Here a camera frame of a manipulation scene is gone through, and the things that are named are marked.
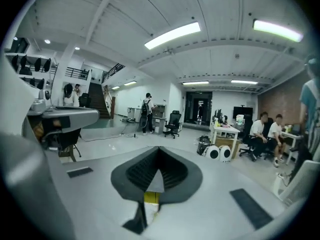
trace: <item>doorway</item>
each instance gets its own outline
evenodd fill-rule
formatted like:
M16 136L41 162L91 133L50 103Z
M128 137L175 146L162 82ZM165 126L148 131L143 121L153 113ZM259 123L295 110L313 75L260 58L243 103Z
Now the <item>doorway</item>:
M212 92L187 92L185 97L184 122L194 125L209 126L212 109Z

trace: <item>floor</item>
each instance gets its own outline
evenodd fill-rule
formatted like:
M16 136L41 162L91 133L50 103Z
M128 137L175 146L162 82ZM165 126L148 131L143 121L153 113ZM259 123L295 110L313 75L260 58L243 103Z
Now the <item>floor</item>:
M130 134L114 135L108 139L94 140L87 139L86 141L79 139L77 147L81 152L82 157L79 157L78 152L74 149L74 156L77 161L105 158L118 154L130 152L147 146L166 146L176 149L186 150L194 153L197 156L197 146L199 138L202 135L208 135L207 131L183 128L179 133L180 137L173 139L171 136L149 134L142 136L142 133L137 133L136 138ZM63 163L71 162L68 157L61 158ZM276 173L289 173L294 167L294 162L290 161L288 165L280 163L278 168L275 168L271 160L263 160L258 158L256 162L252 162L247 156L236 156L230 163L231 166L237 168L240 172L247 175L263 188L271 191L273 182L276 178Z

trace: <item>cardboard box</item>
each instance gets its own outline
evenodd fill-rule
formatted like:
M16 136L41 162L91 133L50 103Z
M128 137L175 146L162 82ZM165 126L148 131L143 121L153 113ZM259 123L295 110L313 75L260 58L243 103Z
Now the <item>cardboard box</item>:
M230 150L232 150L232 144L234 143L234 139L233 138L223 138L223 137L217 137L215 139L215 145L217 147L220 147L220 146L229 146ZM236 154L238 152L238 149L239 149L239 144L240 144L240 140L237 140L236 143L235 143L235 147L234 147L234 151L233 151L233 154L232 154L232 157L231 159L234 159L236 157Z

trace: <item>brick wall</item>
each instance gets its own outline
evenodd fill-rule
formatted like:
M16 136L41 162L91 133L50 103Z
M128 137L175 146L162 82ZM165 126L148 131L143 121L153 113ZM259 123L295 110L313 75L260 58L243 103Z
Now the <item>brick wall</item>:
M298 123L300 116L300 93L305 82L310 80L307 71L294 76L288 81L258 95L258 111L266 111L270 118L276 119L282 114L284 124Z

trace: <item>computer monitor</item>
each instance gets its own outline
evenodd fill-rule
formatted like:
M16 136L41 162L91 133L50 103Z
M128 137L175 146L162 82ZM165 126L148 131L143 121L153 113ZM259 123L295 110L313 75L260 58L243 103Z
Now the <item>computer monitor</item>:
M300 124L299 123L295 123L293 126L292 126L292 130L291 130L291 133L292 134L300 134Z
M220 117L221 117L221 109L219 109L217 114L216 114L216 118L220 119Z

